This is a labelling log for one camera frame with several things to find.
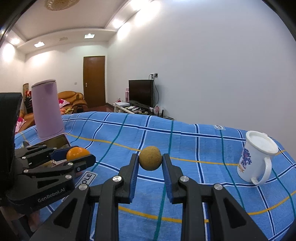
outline thermos lid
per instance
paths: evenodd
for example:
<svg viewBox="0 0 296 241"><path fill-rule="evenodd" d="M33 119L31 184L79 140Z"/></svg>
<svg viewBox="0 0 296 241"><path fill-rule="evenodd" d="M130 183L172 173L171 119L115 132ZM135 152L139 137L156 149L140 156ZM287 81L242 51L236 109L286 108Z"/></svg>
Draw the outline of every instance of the thermos lid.
<svg viewBox="0 0 296 241"><path fill-rule="evenodd" d="M49 83L52 83L52 82L55 82L55 80L43 80L43 81L40 81L40 82L37 82L37 83L33 84L32 88L36 87L38 85L49 84Z"/></svg>
<svg viewBox="0 0 296 241"><path fill-rule="evenodd" d="M279 151L277 144L265 133L248 131L246 139L256 149L267 154L274 155Z"/></svg>

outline metal screw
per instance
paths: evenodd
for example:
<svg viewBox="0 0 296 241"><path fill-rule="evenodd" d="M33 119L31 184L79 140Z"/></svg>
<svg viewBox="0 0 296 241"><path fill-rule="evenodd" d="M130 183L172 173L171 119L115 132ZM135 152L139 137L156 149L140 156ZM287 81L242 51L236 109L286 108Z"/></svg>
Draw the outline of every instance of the metal screw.
<svg viewBox="0 0 296 241"><path fill-rule="evenodd" d="M188 182L189 181L189 177L188 176L182 176L182 177L180 177L180 180L182 182Z"/></svg>
<svg viewBox="0 0 296 241"><path fill-rule="evenodd" d="M120 182L121 181L121 176L115 176L115 177L112 178L112 180L114 182Z"/></svg>
<svg viewBox="0 0 296 241"><path fill-rule="evenodd" d="M83 191L83 190L87 189L87 185L83 183L83 184L80 184L78 188L79 188L79 190Z"/></svg>
<svg viewBox="0 0 296 241"><path fill-rule="evenodd" d="M219 183L216 183L216 184L214 185L214 188L215 188L216 190L222 190L223 186L222 186L221 184L219 184Z"/></svg>

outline mug handle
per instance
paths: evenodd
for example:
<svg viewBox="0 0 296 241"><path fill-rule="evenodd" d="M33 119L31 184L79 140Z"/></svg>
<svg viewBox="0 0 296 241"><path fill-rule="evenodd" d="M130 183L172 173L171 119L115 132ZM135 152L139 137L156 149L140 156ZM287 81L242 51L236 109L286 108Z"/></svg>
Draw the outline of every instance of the mug handle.
<svg viewBox="0 0 296 241"><path fill-rule="evenodd" d="M271 174L272 166L271 166L270 157L264 157L264 161L265 161L265 172L264 172L262 179L260 181L258 181L256 177L251 178L252 183L255 184L256 186L264 184L268 180L268 178Z"/></svg>

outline cork ball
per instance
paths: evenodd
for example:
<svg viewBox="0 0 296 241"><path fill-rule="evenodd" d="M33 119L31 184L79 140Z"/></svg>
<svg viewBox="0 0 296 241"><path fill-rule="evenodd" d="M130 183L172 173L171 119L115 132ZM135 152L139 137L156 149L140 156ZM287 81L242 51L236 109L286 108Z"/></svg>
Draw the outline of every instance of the cork ball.
<svg viewBox="0 0 296 241"><path fill-rule="evenodd" d="M147 171L154 171L159 168L162 160L161 153L155 146L144 148L139 155L139 164Z"/></svg>

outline printed graphic on mug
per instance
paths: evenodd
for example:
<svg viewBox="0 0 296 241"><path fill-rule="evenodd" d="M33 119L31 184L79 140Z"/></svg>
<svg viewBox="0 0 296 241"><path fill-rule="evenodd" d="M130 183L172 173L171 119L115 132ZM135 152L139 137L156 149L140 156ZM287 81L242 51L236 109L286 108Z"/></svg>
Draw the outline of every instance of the printed graphic on mug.
<svg viewBox="0 0 296 241"><path fill-rule="evenodd" d="M244 148L242 152L242 160L239 165L239 170L243 173L246 169L247 164L250 165L252 163L251 155L248 149Z"/></svg>

